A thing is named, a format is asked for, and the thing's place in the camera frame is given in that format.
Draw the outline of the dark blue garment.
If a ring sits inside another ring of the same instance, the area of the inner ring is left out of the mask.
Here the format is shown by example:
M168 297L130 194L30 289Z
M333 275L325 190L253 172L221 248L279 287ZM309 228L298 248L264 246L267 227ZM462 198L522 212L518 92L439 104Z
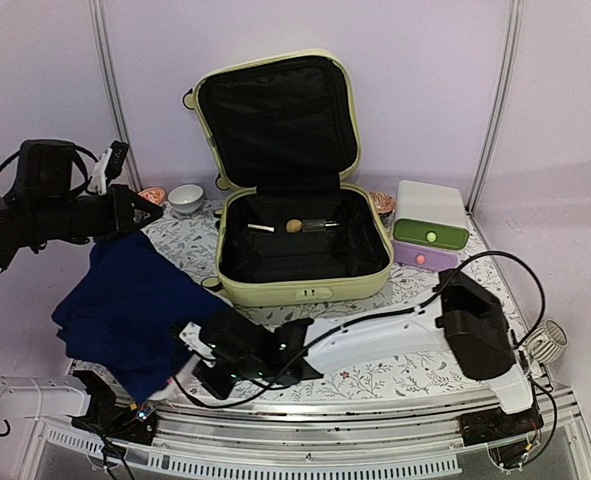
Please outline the dark blue garment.
M87 274L51 318L68 357L104 366L142 403L191 357L174 331L231 309L136 232L92 248Z

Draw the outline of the light green hard-shell suitcase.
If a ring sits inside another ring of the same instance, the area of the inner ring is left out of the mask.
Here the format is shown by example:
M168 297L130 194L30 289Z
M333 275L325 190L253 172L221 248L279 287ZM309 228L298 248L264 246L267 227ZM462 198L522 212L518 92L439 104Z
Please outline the light green hard-shell suitcase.
M350 182L361 143L338 58L311 49L219 69L183 103L227 192L215 268L230 300L246 307L344 301L384 286L393 248L370 193ZM340 226L289 234L291 219Z

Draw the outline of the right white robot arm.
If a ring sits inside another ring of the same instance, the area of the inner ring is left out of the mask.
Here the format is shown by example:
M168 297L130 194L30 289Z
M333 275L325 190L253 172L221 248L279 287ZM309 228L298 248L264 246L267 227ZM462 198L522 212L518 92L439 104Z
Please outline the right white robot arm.
M236 310L189 323L180 339L199 362L192 373L222 407L239 381L289 388L354 364L424 351L451 353L462 374L482 383L500 407L492 427L512 436L527 424L533 388L500 299L458 266L410 305L342 318L303 318L273 331Z

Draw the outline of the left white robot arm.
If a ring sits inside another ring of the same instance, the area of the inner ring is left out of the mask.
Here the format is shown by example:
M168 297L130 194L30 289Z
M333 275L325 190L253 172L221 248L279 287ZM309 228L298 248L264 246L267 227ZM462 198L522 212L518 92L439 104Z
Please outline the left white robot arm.
M64 140L26 140L4 160L17 165L10 190L0 196L0 274L16 253L42 251L56 240L74 245L118 238L161 218L163 210L116 183L129 151L114 141L101 155ZM63 377L0 375L0 422L68 416L74 425L103 434L123 426L116 395L92 371Z

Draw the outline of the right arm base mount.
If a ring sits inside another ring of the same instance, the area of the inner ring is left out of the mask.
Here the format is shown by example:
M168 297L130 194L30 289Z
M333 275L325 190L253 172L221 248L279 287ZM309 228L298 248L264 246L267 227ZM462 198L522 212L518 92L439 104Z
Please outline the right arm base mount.
M458 426L465 446L485 445L491 462L511 471L521 470L541 444L544 421L536 406L516 414L496 407L462 414Z

